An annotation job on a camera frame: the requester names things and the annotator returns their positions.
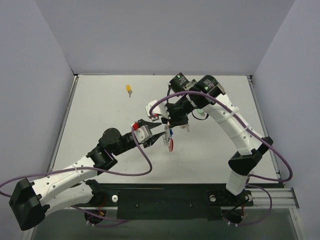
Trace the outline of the key with blue tag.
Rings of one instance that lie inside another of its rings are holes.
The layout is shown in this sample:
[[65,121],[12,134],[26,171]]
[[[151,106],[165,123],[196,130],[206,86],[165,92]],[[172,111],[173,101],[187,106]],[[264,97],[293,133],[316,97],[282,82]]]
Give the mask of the key with blue tag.
[[170,128],[170,129],[169,129],[169,135],[170,135],[170,137],[172,137],[172,136],[173,136],[173,134],[174,134],[174,133],[173,133],[173,129],[172,129],[172,128]]

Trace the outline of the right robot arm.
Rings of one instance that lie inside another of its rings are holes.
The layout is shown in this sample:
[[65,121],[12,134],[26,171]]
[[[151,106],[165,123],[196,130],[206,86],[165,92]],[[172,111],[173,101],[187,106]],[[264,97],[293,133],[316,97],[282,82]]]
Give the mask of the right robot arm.
[[163,123],[169,123],[171,128],[182,126],[188,123],[188,114],[201,109],[215,120],[235,145],[237,151],[228,161],[231,174],[223,198],[230,205],[236,204],[248,184],[251,171],[274,143],[273,140],[254,132],[213,76],[189,81],[179,73],[168,86],[174,93],[193,91],[194,94],[184,94],[176,103],[166,103],[167,115],[162,119]]

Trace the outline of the metal key organiser red handle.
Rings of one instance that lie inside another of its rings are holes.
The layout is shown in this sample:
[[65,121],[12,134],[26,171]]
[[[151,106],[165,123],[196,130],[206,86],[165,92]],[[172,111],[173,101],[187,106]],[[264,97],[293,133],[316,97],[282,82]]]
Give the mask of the metal key organiser red handle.
[[167,146],[168,151],[172,152],[174,150],[174,140],[173,140],[173,136],[170,137],[170,133],[169,133],[169,125],[165,125],[164,126],[164,135],[162,136],[162,141],[163,141],[163,145]]

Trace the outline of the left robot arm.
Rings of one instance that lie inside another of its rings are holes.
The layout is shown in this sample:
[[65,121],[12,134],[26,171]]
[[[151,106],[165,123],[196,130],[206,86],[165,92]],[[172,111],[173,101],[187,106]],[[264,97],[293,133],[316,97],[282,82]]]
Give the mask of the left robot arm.
[[108,173],[117,164],[116,156],[133,148],[152,146],[163,133],[152,134],[161,123],[140,119],[131,125],[131,131],[121,134],[116,128],[108,128],[87,155],[70,166],[44,174],[29,181],[20,177],[9,199],[9,206],[22,231],[41,223],[46,216],[77,204],[99,205],[104,193],[92,180]]

